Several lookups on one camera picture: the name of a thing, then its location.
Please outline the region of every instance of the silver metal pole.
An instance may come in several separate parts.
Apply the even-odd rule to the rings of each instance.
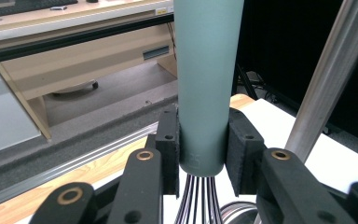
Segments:
[[[286,143],[305,162],[358,61],[358,0],[345,0]]]

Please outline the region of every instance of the wooden desk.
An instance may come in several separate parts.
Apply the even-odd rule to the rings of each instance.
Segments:
[[[231,106],[242,108],[251,104],[253,99],[246,95],[235,95],[231,98]],[[31,189],[16,198],[0,204],[0,223],[14,223],[34,213],[37,207],[57,187],[74,182],[94,184],[116,172],[123,170],[127,158],[136,149],[145,146],[145,138],[131,143],[117,151],[92,161],[80,168],[62,175],[35,189]]]
[[[172,5],[172,0],[100,0],[97,4],[79,0],[63,12],[44,9],[5,16],[0,21],[0,49],[149,18],[155,9]],[[0,74],[42,134],[51,138],[43,95],[144,63],[144,51],[162,46],[169,46],[170,52],[150,60],[170,56],[161,61],[165,67],[173,60],[165,24],[5,61],[0,63]]]

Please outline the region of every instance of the foam-covered cylinder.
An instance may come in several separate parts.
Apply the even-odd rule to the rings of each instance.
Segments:
[[[217,175],[227,147],[229,98],[243,0],[175,0],[180,164]]]

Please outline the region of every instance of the gray cylinder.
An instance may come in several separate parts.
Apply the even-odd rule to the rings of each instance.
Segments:
[[[243,0],[174,1],[180,164],[191,175],[223,169],[242,8]]]

